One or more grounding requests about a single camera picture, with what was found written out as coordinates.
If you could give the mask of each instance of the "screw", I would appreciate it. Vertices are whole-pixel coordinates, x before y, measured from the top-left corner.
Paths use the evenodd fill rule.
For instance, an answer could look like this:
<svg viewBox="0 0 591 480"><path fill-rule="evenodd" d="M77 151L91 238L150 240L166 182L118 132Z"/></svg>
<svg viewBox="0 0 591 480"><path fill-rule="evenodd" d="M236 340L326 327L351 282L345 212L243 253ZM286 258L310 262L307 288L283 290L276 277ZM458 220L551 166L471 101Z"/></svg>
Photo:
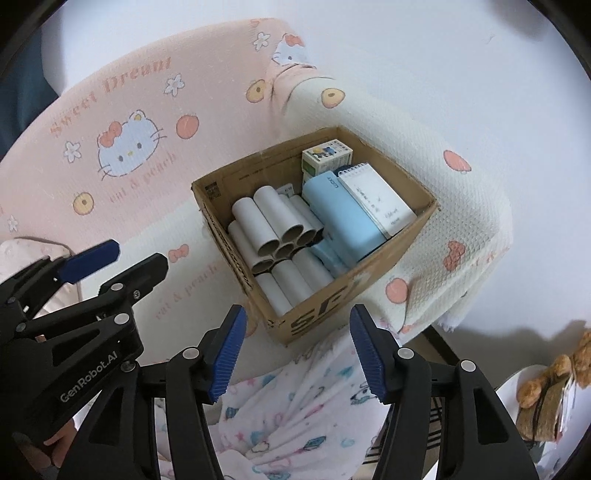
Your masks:
<svg viewBox="0 0 591 480"><path fill-rule="evenodd" d="M121 364L121 371L125 373L131 372L135 368L135 362L130 362L126 360Z"/></svg>
<svg viewBox="0 0 591 480"><path fill-rule="evenodd" d="M476 370L476 364L471 360L463 360L460 366L462 367L462 370L465 370L466 372L473 372Z"/></svg>
<svg viewBox="0 0 591 480"><path fill-rule="evenodd" d="M115 323L117 325L123 325L124 323L127 323L128 320L129 315L127 315L126 313L119 313L115 316Z"/></svg>
<svg viewBox="0 0 591 480"><path fill-rule="evenodd" d="M197 350L194 347L187 348L183 352L183 357L185 357L187 360L192 360L193 358L197 358L198 356L199 356L199 350Z"/></svg>
<svg viewBox="0 0 591 480"><path fill-rule="evenodd" d="M410 360L414 357L414 352L410 348L402 347L398 349L398 356L405 360Z"/></svg>

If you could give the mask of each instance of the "hello kitty print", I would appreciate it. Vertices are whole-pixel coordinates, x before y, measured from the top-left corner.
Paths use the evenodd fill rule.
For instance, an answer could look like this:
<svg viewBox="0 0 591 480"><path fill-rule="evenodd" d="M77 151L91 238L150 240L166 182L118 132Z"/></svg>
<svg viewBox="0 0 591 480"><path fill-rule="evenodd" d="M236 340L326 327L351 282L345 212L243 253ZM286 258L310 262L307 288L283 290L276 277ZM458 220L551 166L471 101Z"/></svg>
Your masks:
<svg viewBox="0 0 591 480"><path fill-rule="evenodd" d="M148 161L160 140L166 138L162 130L142 110L136 110L123 124L112 122L96 140L102 180L127 175Z"/></svg>
<svg viewBox="0 0 591 480"><path fill-rule="evenodd" d="M282 67L309 63L303 40L297 35L288 33L283 35L272 59Z"/></svg>

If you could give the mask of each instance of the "peach print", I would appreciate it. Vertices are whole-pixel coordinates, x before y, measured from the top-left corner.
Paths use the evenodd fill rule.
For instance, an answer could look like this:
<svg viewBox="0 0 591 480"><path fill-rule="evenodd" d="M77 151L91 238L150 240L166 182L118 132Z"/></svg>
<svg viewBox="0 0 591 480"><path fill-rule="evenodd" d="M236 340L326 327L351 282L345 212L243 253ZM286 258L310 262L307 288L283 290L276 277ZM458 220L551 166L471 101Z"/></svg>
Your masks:
<svg viewBox="0 0 591 480"><path fill-rule="evenodd" d="M459 171L461 173L467 173L472 171L472 167L470 164L464 160L460 155L451 150L446 150L443 152L443 158L447 166L450 167L452 170Z"/></svg>
<svg viewBox="0 0 591 480"><path fill-rule="evenodd" d="M392 303L405 303L408 298L408 284L402 278L395 278L386 285L386 296Z"/></svg>
<svg viewBox="0 0 591 480"><path fill-rule="evenodd" d="M449 248L449 255L443 259L443 266L447 271L453 272L460 264L462 255L466 253L466 246L452 240L447 244L447 247Z"/></svg>

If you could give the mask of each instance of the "bow print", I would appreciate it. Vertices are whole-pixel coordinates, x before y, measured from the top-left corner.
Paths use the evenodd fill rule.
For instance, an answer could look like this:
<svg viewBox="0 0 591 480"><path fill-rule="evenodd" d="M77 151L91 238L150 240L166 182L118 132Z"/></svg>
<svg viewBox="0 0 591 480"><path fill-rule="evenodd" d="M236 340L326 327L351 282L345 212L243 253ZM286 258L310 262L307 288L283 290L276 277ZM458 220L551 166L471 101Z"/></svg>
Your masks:
<svg viewBox="0 0 591 480"><path fill-rule="evenodd" d="M176 250L169 250L168 251L168 259L171 263L176 263L180 258L184 258L189 254L189 246L187 244L183 244L178 247Z"/></svg>
<svg viewBox="0 0 591 480"><path fill-rule="evenodd" d="M449 248L449 255L443 259L443 266L447 271L453 272L460 264L462 255L466 253L466 246L452 240L447 244L447 247Z"/></svg>
<svg viewBox="0 0 591 480"><path fill-rule="evenodd" d="M115 143L115 138L121 135L123 127L119 122L112 122L109 129L99 137L99 143L105 147L110 148Z"/></svg>
<svg viewBox="0 0 591 480"><path fill-rule="evenodd" d="M293 47L294 45L299 45L300 47L304 46L304 41L297 35L290 35L289 33L286 33L283 35L283 38L285 39L285 43L287 43L290 47Z"/></svg>

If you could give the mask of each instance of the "small product box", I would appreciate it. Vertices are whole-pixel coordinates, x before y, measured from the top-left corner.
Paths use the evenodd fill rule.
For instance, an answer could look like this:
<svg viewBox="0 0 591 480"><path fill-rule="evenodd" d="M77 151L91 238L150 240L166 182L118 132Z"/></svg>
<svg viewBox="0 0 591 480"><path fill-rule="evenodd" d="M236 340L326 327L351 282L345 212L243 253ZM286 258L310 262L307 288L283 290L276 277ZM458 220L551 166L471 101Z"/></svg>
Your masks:
<svg viewBox="0 0 591 480"><path fill-rule="evenodd" d="M308 148L301 153L301 170L310 177L316 177L343 165L351 165L352 162L353 150L336 139Z"/></svg>

